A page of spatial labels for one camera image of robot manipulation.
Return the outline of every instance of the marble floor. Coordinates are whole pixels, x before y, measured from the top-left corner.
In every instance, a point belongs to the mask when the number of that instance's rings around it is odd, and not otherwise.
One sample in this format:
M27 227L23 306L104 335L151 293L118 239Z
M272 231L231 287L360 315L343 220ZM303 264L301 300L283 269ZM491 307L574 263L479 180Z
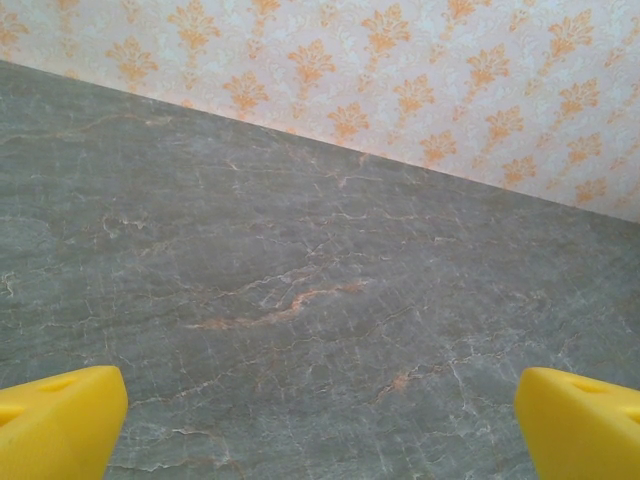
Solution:
M640 387L640 225L0 64L0 387L114 364L106 478L532 479Z

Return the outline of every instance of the wall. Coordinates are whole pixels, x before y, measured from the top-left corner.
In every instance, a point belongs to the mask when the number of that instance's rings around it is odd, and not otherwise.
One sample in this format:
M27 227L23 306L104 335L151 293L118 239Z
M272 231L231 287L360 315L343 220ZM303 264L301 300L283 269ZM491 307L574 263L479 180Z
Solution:
M2 57L640 220L637 0L4 0Z

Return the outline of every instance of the yellow foam block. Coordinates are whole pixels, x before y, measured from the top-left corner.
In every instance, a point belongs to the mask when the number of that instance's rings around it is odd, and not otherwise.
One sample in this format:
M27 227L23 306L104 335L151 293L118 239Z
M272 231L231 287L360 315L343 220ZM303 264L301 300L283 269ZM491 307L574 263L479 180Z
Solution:
M639 391L529 368L515 410L541 480L640 479Z
M102 478L126 412L116 367L0 390L0 479Z

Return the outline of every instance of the yellow object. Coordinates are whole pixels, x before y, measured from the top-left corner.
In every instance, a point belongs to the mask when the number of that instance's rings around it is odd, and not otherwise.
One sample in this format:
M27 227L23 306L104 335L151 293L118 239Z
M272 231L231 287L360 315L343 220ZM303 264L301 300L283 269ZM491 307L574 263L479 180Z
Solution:
M0 479L102 478L126 412L116 367L0 390Z
M515 410L541 480L640 479L639 391L529 368Z

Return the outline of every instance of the wallpaper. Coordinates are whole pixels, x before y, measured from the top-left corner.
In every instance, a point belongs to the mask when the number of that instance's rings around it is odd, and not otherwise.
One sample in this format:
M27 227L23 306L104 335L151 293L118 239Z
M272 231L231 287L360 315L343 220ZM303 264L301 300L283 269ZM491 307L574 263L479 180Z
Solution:
M640 221L638 0L0 0L0 52Z

